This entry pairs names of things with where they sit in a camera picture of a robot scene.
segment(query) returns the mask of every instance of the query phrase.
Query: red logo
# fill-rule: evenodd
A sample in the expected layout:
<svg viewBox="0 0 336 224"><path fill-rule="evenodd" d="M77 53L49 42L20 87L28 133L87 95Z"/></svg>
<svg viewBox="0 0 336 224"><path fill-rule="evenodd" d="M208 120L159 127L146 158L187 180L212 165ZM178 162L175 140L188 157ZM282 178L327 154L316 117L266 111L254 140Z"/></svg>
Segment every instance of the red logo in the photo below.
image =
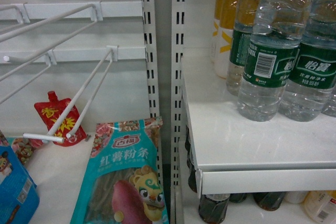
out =
<svg viewBox="0 0 336 224"><path fill-rule="evenodd" d="M140 142L140 134L138 135L126 135L126 136L122 136L119 138L116 138L114 140L114 143L112 145L113 148L124 148L127 146L131 146L133 144L137 144L138 142Z"/></svg>

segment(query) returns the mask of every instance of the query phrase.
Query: red packet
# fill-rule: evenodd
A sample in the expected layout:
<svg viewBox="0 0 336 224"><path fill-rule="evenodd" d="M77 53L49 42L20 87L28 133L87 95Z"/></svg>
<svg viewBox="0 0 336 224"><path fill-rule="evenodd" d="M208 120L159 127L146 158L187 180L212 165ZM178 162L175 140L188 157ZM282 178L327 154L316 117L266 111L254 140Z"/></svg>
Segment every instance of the red packet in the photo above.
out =
<svg viewBox="0 0 336 224"><path fill-rule="evenodd" d="M54 91L49 91L48 97L49 102L38 102L34 104L34 107L42 118L43 122L47 125L48 130L50 130L59 118L59 116L62 114L64 109L68 106L71 99L65 98L59 101ZM55 133L55 136L65 138L64 143L54 142L54 144L61 146L72 146L79 143L81 140L86 139L87 135L81 126L79 126L77 132L73 136L71 136L70 138L66 137L67 133L69 133L74 127L75 123L78 120L78 117L78 110L76 106L73 106L73 108Z"/></svg>

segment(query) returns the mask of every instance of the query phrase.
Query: water bottle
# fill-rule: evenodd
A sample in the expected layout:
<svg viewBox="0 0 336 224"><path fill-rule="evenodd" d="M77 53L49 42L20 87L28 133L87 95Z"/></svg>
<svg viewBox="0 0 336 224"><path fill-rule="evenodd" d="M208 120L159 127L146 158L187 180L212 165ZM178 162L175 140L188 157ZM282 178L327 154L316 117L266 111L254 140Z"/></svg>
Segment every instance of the water bottle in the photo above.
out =
<svg viewBox="0 0 336 224"><path fill-rule="evenodd" d="M215 53L215 73L226 79L238 0L224 0Z"/></svg>
<svg viewBox="0 0 336 224"><path fill-rule="evenodd" d="M268 121L278 111L311 0L260 0L238 93L239 113Z"/></svg>
<svg viewBox="0 0 336 224"><path fill-rule="evenodd" d="M238 95L241 77L247 58L253 23L260 0L239 0L232 35L230 62L226 77L226 89Z"/></svg>
<svg viewBox="0 0 336 224"><path fill-rule="evenodd" d="M336 86L333 88L327 103L324 105L322 113L336 118Z"/></svg>
<svg viewBox="0 0 336 224"><path fill-rule="evenodd" d="M222 12L222 4L223 0L216 0L215 13L214 13L214 27L211 38L211 50L210 50L211 62L215 62L216 44L218 40L219 20L220 20L220 14Z"/></svg>
<svg viewBox="0 0 336 224"><path fill-rule="evenodd" d="M336 77L336 0L313 0L279 112L299 122L315 119L327 103Z"/></svg>

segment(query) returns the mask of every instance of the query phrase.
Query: white shelf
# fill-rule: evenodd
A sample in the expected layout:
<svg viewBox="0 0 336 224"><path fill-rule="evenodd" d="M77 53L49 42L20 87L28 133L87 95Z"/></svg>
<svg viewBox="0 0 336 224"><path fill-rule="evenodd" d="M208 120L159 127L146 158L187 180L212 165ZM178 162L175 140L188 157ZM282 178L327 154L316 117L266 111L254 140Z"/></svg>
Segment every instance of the white shelf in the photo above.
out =
<svg viewBox="0 0 336 224"><path fill-rule="evenodd" d="M185 48L182 59L182 96L202 194L335 189L336 118L242 117L208 50Z"/></svg>
<svg viewBox="0 0 336 224"><path fill-rule="evenodd" d="M189 170L186 164L186 149L184 148L184 141L179 142L180 154L180 178L182 188L182 205L184 215L184 223L204 224L205 222L198 215L199 199L197 194L191 191L188 186L187 179ZM314 224L304 212L302 204L291 204L283 201L280 208L276 211L265 211L257 206L251 195L242 203L229 202L225 224Z"/></svg>
<svg viewBox="0 0 336 224"><path fill-rule="evenodd" d="M49 143L37 150L27 165L37 185L40 203L31 224L70 223L77 202L95 133L76 145Z"/></svg>

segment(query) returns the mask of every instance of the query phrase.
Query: snack bag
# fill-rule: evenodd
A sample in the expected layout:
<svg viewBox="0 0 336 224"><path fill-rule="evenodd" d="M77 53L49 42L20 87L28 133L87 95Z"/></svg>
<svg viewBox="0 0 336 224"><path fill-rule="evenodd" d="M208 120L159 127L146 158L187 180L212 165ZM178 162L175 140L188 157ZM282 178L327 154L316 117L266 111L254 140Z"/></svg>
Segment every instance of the snack bag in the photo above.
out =
<svg viewBox="0 0 336 224"><path fill-rule="evenodd" d="M156 172L161 117L102 123L71 224L169 223Z"/></svg>
<svg viewBox="0 0 336 224"><path fill-rule="evenodd" d="M71 102L70 98L65 98L63 100L58 100L54 91L48 92L49 102L38 102L34 104L34 107L37 113L42 118L43 122L47 125L47 129L50 130L51 127L56 123L59 116ZM78 120L79 112L76 106L73 106L67 117L64 119L58 130L55 132L55 136L64 137L63 143L56 143L54 144L61 145L61 146L72 146L79 143L81 140L87 137L85 131L81 126L79 126L76 133L67 138L67 133L71 131L74 127L76 121Z"/></svg>
<svg viewBox="0 0 336 224"><path fill-rule="evenodd" d="M7 140L23 165L28 163L35 150L45 145L42 140L25 137L7 137Z"/></svg>
<svg viewBox="0 0 336 224"><path fill-rule="evenodd" d="M0 131L0 224L25 224L39 204L36 185Z"/></svg>

